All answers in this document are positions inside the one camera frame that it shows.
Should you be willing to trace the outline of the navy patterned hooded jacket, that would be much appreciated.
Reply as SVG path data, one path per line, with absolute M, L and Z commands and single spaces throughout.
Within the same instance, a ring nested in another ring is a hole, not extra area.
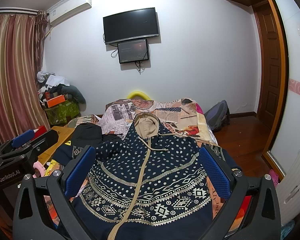
M 122 142 L 95 148 L 86 185 L 72 206 L 96 239 L 198 239 L 213 220 L 199 146 L 138 114 Z M 62 165 L 81 150 L 59 146 Z

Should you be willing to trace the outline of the pink plush toy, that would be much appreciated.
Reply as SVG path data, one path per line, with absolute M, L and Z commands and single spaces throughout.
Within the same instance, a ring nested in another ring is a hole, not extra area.
M 46 169 L 39 161 L 33 164 L 33 168 L 34 168 L 33 178 L 39 178 L 45 176 Z

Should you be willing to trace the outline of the wooden folding lap table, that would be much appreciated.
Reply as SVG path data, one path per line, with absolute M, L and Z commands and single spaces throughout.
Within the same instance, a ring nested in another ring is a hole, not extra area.
M 38 156 L 38 161 L 42 165 L 45 165 L 47 162 L 49 162 L 57 148 L 71 139 L 74 130 L 74 128 L 70 127 L 53 126 L 51 131 L 57 132 L 58 140 L 50 148 Z

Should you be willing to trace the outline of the green patterned storage box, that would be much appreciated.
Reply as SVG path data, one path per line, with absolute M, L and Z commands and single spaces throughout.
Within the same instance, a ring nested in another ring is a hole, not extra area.
M 50 125 L 66 124 L 80 114 L 79 105 L 72 100 L 44 109 Z

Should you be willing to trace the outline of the orange box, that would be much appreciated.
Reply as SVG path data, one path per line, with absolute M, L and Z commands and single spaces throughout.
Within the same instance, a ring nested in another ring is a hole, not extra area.
M 65 101 L 66 101 L 65 96 L 59 95 L 57 97 L 51 98 L 50 100 L 47 100 L 47 102 L 45 102 L 45 106 L 46 108 L 51 108 Z

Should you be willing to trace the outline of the pink slipper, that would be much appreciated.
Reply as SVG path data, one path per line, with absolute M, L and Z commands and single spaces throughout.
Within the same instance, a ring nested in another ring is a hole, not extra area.
M 271 176 L 274 187 L 277 187 L 279 184 L 279 175 L 273 169 L 269 171 L 269 175 Z

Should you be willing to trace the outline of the black folded garment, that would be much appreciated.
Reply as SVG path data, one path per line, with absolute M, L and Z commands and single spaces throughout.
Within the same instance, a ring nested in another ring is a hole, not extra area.
M 96 124 L 83 123 L 75 128 L 71 147 L 73 150 L 82 150 L 87 145 L 97 148 L 111 142 L 122 142 L 122 139 L 115 134 L 103 134 L 102 128 Z

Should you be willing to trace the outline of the white cloth pile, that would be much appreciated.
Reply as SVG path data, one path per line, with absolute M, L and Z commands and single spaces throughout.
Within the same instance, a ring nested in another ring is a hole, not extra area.
M 51 72 L 38 72 L 37 73 L 37 81 L 39 83 L 39 87 L 57 87 L 58 85 L 70 86 L 70 81 L 63 76 L 55 75 L 55 73 Z

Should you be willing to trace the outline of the purple grey backpack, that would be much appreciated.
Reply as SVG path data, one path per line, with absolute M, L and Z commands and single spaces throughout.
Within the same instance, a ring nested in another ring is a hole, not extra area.
M 214 131 L 220 130 L 223 126 L 230 124 L 230 111 L 225 100 L 214 105 L 205 114 L 206 123 Z

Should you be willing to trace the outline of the printed bed blanket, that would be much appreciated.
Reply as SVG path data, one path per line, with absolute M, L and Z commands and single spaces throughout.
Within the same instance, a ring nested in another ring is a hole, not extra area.
M 171 132 L 192 137 L 199 146 L 209 146 L 219 158 L 224 154 L 218 147 L 215 137 L 206 123 L 199 105 L 190 99 L 179 99 L 172 102 L 156 102 L 150 100 L 122 100 L 111 103 L 101 118 L 92 123 L 102 128 L 103 134 L 115 134 L 125 138 L 134 118 L 143 112 L 154 114 Z M 221 199 L 207 178 L 212 200 L 213 217 L 222 207 Z

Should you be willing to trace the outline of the striped red curtain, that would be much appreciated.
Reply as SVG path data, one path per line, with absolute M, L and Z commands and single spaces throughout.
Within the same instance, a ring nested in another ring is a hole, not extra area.
M 45 11 L 0 14 L 0 142 L 28 129 L 49 127 L 38 98 L 43 65 Z

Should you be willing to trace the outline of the yellow pillow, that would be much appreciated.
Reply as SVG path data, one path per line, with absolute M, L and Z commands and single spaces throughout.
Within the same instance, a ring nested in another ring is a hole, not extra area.
M 142 100 L 151 100 L 151 98 L 141 91 L 133 91 L 128 94 L 128 99 L 142 99 Z

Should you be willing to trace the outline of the wooden door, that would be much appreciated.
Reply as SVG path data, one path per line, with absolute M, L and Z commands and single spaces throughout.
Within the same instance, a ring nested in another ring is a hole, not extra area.
M 281 51 L 277 26 L 270 4 L 264 2 L 253 7 L 261 47 L 261 92 L 258 118 L 272 128 L 281 85 Z

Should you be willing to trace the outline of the white air conditioner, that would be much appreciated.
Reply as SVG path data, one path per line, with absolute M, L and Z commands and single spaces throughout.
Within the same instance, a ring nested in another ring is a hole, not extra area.
M 50 24 L 55 27 L 69 18 L 91 9 L 92 0 L 68 0 L 49 12 Z

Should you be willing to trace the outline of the small wall monitor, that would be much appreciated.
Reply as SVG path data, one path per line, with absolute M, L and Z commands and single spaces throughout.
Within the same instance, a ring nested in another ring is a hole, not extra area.
M 117 49 L 120 64 L 149 60 L 146 39 L 120 42 L 117 44 Z

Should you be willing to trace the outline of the large wall television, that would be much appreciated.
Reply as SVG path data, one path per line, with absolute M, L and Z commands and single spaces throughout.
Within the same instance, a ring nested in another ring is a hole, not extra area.
M 105 44 L 157 37 L 159 26 L 155 7 L 106 16 L 103 18 L 103 31 Z

